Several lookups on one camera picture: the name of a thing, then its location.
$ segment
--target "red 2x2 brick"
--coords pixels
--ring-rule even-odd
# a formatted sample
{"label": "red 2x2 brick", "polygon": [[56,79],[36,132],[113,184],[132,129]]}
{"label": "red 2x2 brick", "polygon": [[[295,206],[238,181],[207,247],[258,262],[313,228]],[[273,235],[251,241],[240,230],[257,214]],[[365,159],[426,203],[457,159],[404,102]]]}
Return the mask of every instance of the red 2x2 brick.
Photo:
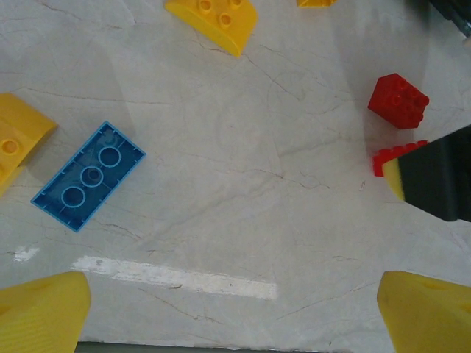
{"label": "red 2x2 brick", "polygon": [[417,143],[408,143],[405,146],[395,146],[392,149],[380,149],[378,153],[373,157],[373,173],[377,177],[384,177],[383,174],[383,164],[393,160],[394,158],[399,158],[404,154],[412,152],[419,147],[425,146],[428,141],[422,140]]}
{"label": "red 2x2 brick", "polygon": [[398,129],[415,129],[430,99],[398,74],[380,77],[368,108]]}

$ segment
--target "yellow lego brick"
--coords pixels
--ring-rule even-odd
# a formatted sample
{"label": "yellow lego brick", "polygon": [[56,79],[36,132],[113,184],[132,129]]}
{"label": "yellow lego brick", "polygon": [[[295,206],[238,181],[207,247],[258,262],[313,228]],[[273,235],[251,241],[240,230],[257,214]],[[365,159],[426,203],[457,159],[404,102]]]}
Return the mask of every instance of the yellow lego brick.
{"label": "yellow lego brick", "polygon": [[56,127],[13,94],[0,93],[0,196]]}
{"label": "yellow lego brick", "polygon": [[298,7],[329,7],[337,0],[297,0]]}
{"label": "yellow lego brick", "polygon": [[235,57],[257,22],[249,0],[168,0],[165,8]]}

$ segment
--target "white marble countertop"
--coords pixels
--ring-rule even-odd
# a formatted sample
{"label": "white marble countertop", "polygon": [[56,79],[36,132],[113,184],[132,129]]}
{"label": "white marble countertop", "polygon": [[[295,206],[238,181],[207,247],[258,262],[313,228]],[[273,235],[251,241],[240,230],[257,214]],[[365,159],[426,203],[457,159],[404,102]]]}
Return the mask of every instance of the white marble countertop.
{"label": "white marble countertop", "polygon": [[[88,271],[83,340],[378,353],[384,271],[471,284],[470,225],[370,168],[471,123],[458,30],[415,1],[253,2],[236,59],[161,0],[0,0],[0,91],[60,125],[1,198],[1,286]],[[393,72],[431,98],[416,131],[366,108]],[[29,201],[103,120],[147,157],[75,234]]]}

